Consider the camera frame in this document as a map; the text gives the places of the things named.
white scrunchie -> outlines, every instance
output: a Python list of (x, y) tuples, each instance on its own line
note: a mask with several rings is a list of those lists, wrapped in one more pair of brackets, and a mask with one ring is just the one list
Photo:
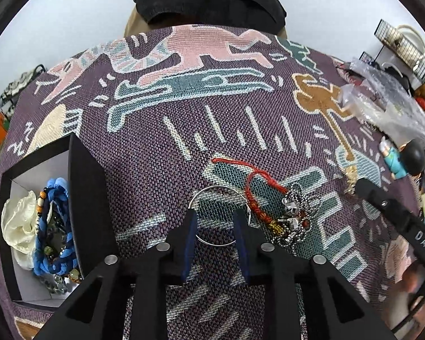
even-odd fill
[(11, 246), (17, 263), (25, 270), (33, 268), (33, 251), (36, 240), (36, 195), (6, 201), (2, 211), (2, 233), (5, 242)]

patterned tablecloth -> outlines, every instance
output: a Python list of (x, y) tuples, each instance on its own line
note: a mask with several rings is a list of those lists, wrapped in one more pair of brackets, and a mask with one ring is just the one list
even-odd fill
[[(417, 201), (408, 178), (392, 180), (377, 148), (381, 135), (340, 108), (345, 82), (335, 65), (270, 34), (212, 26), (161, 29), (93, 47), (21, 94), (0, 178), (36, 148), (75, 132), (105, 169), (120, 254), (129, 257), (179, 226), (195, 191), (213, 184), (243, 189), (250, 169), (212, 164), (212, 157), (250, 162), (322, 197), (298, 255), (325, 255), (380, 310), (410, 263), (408, 246), (374, 208), (343, 194), (342, 170), (357, 164), (359, 177), (411, 211)], [(282, 213), (282, 196), (262, 179), (252, 190), (270, 215)], [(202, 195), (198, 217), (210, 238), (231, 237), (237, 204), (214, 191)], [(169, 338), (260, 339), (263, 297), (263, 287), (245, 286), (234, 246), (197, 244), (188, 283), (167, 288)], [(16, 338), (29, 338), (50, 316), (10, 301), (1, 262), (0, 302)]]

wire basket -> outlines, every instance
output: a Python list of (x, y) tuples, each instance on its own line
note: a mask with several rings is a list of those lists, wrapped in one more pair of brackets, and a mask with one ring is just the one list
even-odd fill
[(382, 20), (375, 31), (381, 43), (393, 51), (425, 84), (425, 55), (396, 28)]
[(373, 61), (375, 61), (375, 59), (372, 58), (372, 56), (370, 56), (368, 53), (366, 53), (365, 51), (362, 52), (359, 60), (365, 62), (368, 65), (372, 65)]

black cable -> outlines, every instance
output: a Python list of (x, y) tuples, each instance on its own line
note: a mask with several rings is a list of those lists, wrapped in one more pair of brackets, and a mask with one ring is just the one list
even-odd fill
[(425, 296), (414, 307), (414, 309), (410, 311), (409, 314), (405, 318), (403, 318), (403, 320), (392, 329), (393, 334), (396, 334), (404, 325), (406, 325), (406, 323), (411, 321), (414, 318), (415, 314), (422, 308), (424, 304), (425, 304)]

green bead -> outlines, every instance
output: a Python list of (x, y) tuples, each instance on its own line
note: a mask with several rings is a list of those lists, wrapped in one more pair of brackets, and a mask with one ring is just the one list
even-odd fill
[(71, 279), (73, 279), (73, 280), (78, 280), (79, 279), (79, 275), (80, 275), (80, 272), (77, 269), (75, 269), (75, 268), (73, 268), (71, 270), (71, 272), (69, 272), (69, 277)]
[(51, 247), (49, 247), (49, 246), (44, 247), (44, 254), (46, 256), (50, 256), (52, 253), (53, 253), (53, 249)]

